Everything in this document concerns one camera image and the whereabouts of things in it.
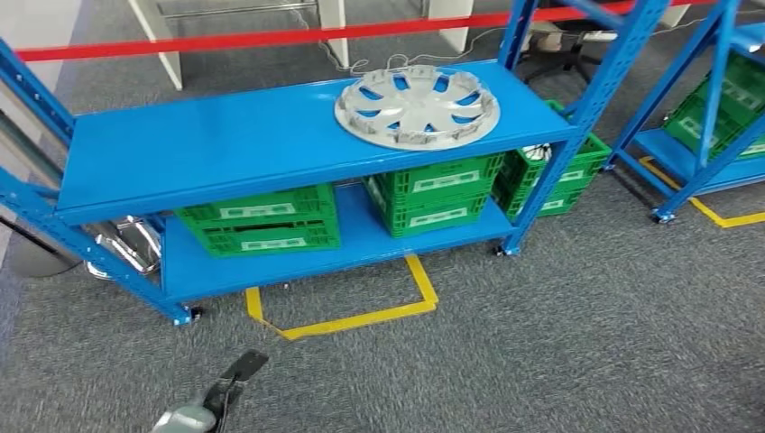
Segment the blue metal shelf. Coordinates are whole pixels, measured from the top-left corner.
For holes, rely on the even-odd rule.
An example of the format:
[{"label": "blue metal shelf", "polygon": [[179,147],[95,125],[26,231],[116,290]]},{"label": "blue metal shelf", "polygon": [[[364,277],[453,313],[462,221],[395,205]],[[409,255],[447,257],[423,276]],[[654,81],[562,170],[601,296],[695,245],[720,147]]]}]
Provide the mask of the blue metal shelf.
[{"label": "blue metal shelf", "polygon": [[[696,174],[696,155],[663,129],[635,135],[635,143],[656,163],[684,184]],[[736,188],[765,180],[765,158],[736,160],[714,175],[696,195]]]},{"label": "blue metal shelf", "polygon": [[[502,118],[484,139],[444,152],[385,149],[337,126],[333,106],[348,79],[83,115],[57,215],[69,224],[143,215],[558,142],[576,131],[495,60],[450,68],[480,77]],[[285,115],[295,109],[305,114],[296,124]]]},{"label": "blue metal shelf", "polygon": [[168,218],[162,255],[166,295],[172,301],[200,299],[410,253],[503,238],[514,230],[497,205],[488,200],[476,223],[394,239],[360,184],[338,187],[336,202],[342,240],[337,250],[215,259],[177,218]]},{"label": "blue metal shelf", "polygon": [[[176,325],[192,321],[181,301],[254,284],[347,269],[502,237],[497,251],[521,242],[650,37],[668,0],[638,0],[624,17],[592,0],[567,0],[591,19],[618,27],[592,83],[564,119],[513,74],[537,0],[512,1],[498,60],[450,66],[475,74],[499,100],[502,117],[485,138],[442,152],[399,152],[363,142],[336,124],[336,97],[350,79],[143,106],[77,118],[39,85],[0,40],[0,84],[11,89],[47,132],[70,144],[55,205],[33,184],[0,168],[0,203],[90,261]],[[552,157],[514,225],[493,203],[470,226],[393,239],[359,187],[337,193],[339,250],[212,259],[177,219],[156,212],[226,198],[297,188],[442,161],[550,143]],[[163,232],[161,285],[96,244],[79,225],[146,216]]]},{"label": "blue metal shelf", "polygon": [[[667,68],[659,83],[643,100],[635,116],[630,120],[613,146],[613,152],[605,163],[611,169],[617,159],[624,161],[638,175],[647,180],[667,200],[652,210],[653,216],[660,223],[675,218],[675,211],[689,198],[710,192],[731,189],[765,180],[765,158],[747,158],[739,160],[739,155],[758,141],[765,134],[765,115],[760,114],[714,158],[709,158],[712,151],[714,126],[723,95],[725,68],[728,53],[738,51],[763,63],[763,58],[752,51],[758,50],[765,42],[765,23],[735,25],[736,12],[740,0],[720,0],[705,20],[688,39],[686,46],[675,61]],[[712,70],[709,74],[708,93],[705,95],[705,109],[698,135],[699,145],[695,152],[666,134],[654,129],[641,132],[650,114],[659,107],[671,87],[682,77],[688,66],[708,47],[714,47]],[[640,166],[627,148],[637,144],[643,151],[653,156],[680,184],[674,190],[649,170]]]},{"label": "blue metal shelf", "polygon": [[733,29],[731,45],[737,49],[752,52],[758,50],[763,43],[765,43],[765,23],[739,25]]}]

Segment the green basket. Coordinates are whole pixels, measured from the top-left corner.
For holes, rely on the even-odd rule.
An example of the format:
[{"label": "green basket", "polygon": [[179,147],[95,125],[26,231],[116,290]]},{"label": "green basket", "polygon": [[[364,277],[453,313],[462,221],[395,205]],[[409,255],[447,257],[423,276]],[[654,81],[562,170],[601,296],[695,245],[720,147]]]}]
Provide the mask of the green basket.
[{"label": "green basket", "polygon": [[377,174],[387,197],[404,206],[433,204],[446,198],[484,193],[492,189],[502,167],[502,153]]},{"label": "green basket", "polygon": [[313,251],[340,246],[337,220],[308,220],[236,227],[189,227],[208,253],[236,257]]},{"label": "green basket", "polygon": [[[709,75],[693,91],[693,95],[706,101],[709,94]],[[753,122],[765,111],[765,69],[754,60],[731,51],[725,67],[720,109],[742,123]]]},{"label": "green basket", "polygon": [[[582,192],[584,192],[584,189],[553,192],[549,195],[545,204],[542,205],[538,217],[567,213],[579,200],[579,196],[582,195]],[[504,211],[507,218],[511,221],[514,221],[515,217],[521,212],[530,193],[531,189],[519,189],[510,192],[499,183],[494,184],[494,189],[492,191],[497,206]]]},{"label": "green basket", "polygon": [[[664,123],[667,134],[675,137],[688,149],[698,152],[701,140],[702,119],[704,118],[705,101],[696,94],[688,95],[685,101],[672,113]],[[748,126],[751,121],[736,117],[724,110],[717,111],[712,132],[712,146],[709,157],[715,158]],[[740,159],[760,157],[765,153],[765,137],[739,155]]]},{"label": "green basket", "polygon": [[287,189],[257,196],[176,209],[186,226],[215,228],[290,221],[310,221],[336,215],[332,184]]},{"label": "green basket", "polygon": [[473,196],[453,197],[448,202],[439,201],[435,206],[429,203],[410,207],[393,206],[377,185],[375,177],[364,179],[364,185],[380,211],[382,222],[393,237],[418,235],[439,228],[473,223],[484,210],[488,197],[487,193],[477,193]]},{"label": "green basket", "polygon": [[[555,106],[556,104],[551,105],[555,108],[563,108],[562,106]],[[609,154],[611,154],[611,148],[595,134],[589,134],[579,152],[571,159],[558,179],[556,191],[586,188],[601,169],[603,161]],[[498,179],[509,182],[508,187],[511,189],[533,188],[537,185],[547,163],[545,160],[534,161],[530,159],[521,149],[510,151],[505,154],[504,166],[500,172],[501,177]]]}]

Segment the yellow floor tape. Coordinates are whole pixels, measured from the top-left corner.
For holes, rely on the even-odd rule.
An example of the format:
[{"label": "yellow floor tape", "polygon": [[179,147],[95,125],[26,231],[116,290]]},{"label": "yellow floor tape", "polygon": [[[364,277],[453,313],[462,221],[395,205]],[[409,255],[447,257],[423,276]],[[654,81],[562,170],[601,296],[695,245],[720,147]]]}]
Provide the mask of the yellow floor tape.
[{"label": "yellow floor tape", "polygon": [[[672,180],[669,176],[667,176],[667,174],[659,170],[658,167],[656,167],[655,165],[651,163],[652,160],[653,160],[652,157],[644,156],[640,158],[640,163],[643,167],[648,169],[651,173],[655,174],[659,179],[663,180],[664,183],[666,183],[670,187],[674,189],[680,189],[680,186],[674,180]],[[692,197],[688,201],[690,201],[691,205],[693,205],[696,209],[698,209],[702,214],[706,215],[715,224],[717,224],[718,226],[722,228],[748,226],[749,224],[757,224],[757,223],[765,222],[765,212],[759,212],[756,214],[750,214],[750,215],[744,215],[744,216],[734,216],[731,218],[723,218],[722,216],[719,216],[716,212],[714,212],[709,206],[702,203],[701,200],[699,200],[698,198]]]},{"label": "yellow floor tape", "polygon": [[425,269],[422,267],[422,263],[416,255],[407,255],[406,262],[409,265],[414,281],[417,283],[419,293],[422,295],[423,300],[420,302],[393,307],[392,309],[383,309],[372,313],[360,314],[350,318],[339,318],[337,320],[315,323],[305,327],[278,329],[264,318],[260,289],[252,287],[244,291],[247,313],[250,317],[273,329],[280,336],[283,336],[288,340],[295,340],[304,336],[331,334],[333,332],[344,331],[354,327],[365,327],[367,325],[394,320],[396,318],[406,318],[433,311],[436,309],[436,304],[438,304],[438,296],[433,289],[433,285],[430,283],[428,275],[425,273]]}]

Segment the red rope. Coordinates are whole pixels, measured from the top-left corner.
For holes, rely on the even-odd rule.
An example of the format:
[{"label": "red rope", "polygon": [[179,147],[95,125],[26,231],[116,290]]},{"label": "red rope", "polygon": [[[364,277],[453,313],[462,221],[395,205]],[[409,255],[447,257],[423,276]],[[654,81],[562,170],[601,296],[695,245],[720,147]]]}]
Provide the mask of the red rope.
[{"label": "red rope", "polygon": [[[715,0],[673,0],[673,5],[705,4]],[[604,7],[615,14],[626,14],[632,1],[610,3]],[[533,21],[561,22],[583,18],[573,7],[537,9]],[[309,43],[340,38],[368,38],[390,34],[433,32],[459,27],[494,27],[507,24],[509,14],[475,14],[462,18],[411,20],[392,23],[348,25],[342,29],[283,30],[276,32],[247,32],[168,39],[161,41],[120,41],[65,47],[29,48],[16,54],[26,61],[98,59],[105,57],[140,56],[166,51],[204,51]]]}]

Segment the white label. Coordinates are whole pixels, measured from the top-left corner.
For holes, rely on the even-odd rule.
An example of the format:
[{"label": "white label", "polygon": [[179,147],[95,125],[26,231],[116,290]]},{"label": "white label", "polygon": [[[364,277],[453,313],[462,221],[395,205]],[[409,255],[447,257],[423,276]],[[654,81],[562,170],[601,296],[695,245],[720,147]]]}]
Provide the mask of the white label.
[{"label": "white label", "polygon": [[[701,138],[701,125],[698,124],[696,120],[690,117],[685,117],[680,121],[680,126],[688,131],[688,133],[691,134],[694,138]],[[717,137],[712,135],[712,145],[715,146],[718,141],[719,140],[717,140]]]},{"label": "white label", "polygon": [[369,192],[372,193],[374,202],[377,203],[377,206],[380,207],[382,212],[385,212],[387,205],[385,205],[385,199],[383,198],[383,194],[380,192],[380,188],[377,187],[377,180],[375,180],[373,177],[366,178],[366,185],[369,187]]},{"label": "white label", "polygon": [[269,215],[289,215],[295,212],[292,203],[279,203],[266,206],[223,207],[220,209],[220,217],[222,219],[266,217]]},{"label": "white label", "polygon": [[585,171],[584,170],[578,170],[578,171],[570,171],[568,173],[564,173],[563,176],[560,177],[560,180],[558,182],[566,182],[569,180],[580,180],[585,177]]},{"label": "white label", "polygon": [[292,239],[277,239],[273,241],[250,241],[242,242],[242,251],[273,250],[277,248],[295,248],[306,246],[306,240],[302,237]]},{"label": "white label", "polygon": [[545,206],[542,207],[542,210],[557,209],[559,207],[563,207],[563,205],[565,204],[566,204],[565,200],[549,201],[545,203]]},{"label": "white label", "polygon": [[745,151],[742,152],[742,155],[748,155],[750,153],[758,153],[758,152],[765,152],[765,143],[753,144],[749,146]]},{"label": "white label", "polygon": [[[542,210],[557,209],[559,207],[563,207],[563,205],[565,205],[565,204],[566,204],[565,200],[549,201],[549,202],[545,203],[542,206],[542,209],[540,210],[540,212]],[[521,208],[518,209],[518,212],[516,212],[515,215],[520,215],[521,214],[521,211],[523,210],[523,206],[521,206]]]},{"label": "white label", "polygon": [[459,174],[453,174],[451,176],[444,176],[442,178],[418,180],[414,182],[414,188],[411,190],[411,192],[422,192],[430,191],[431,189],[453,187],[455,185],[475,182],[479,179],[481,179],[481,171],[474,170]]},{"label": "white label", "polygon": [[755,110],[762,104],[762,99],[736,86],[727,78],[723,80],[723,93],[750,110]]},{"label": "white label", "polygon": [[449,219],[461,217],[467,217],[467,207],[439,212],[437,214],[415,216],[410,220],[409,227],[426,226],[428,224],[440,223],[441,221],[448,221]]},{"label": "white label", "polygon": [[[585,177],[585,171],[584,170],[570,171],[568,173],[563,173],[563,175],[560,177],[560,180],[558,181],[558,183],[559,182],[566,182],[566,181],[569,181],[569,180],[579,180],[579,179],[583,179],[584,177]],[[531,183],[531,187],[532,188],[536,187],[537,184],[539,183],[540,179],[542,179],[541,176],[536,178]]]}]

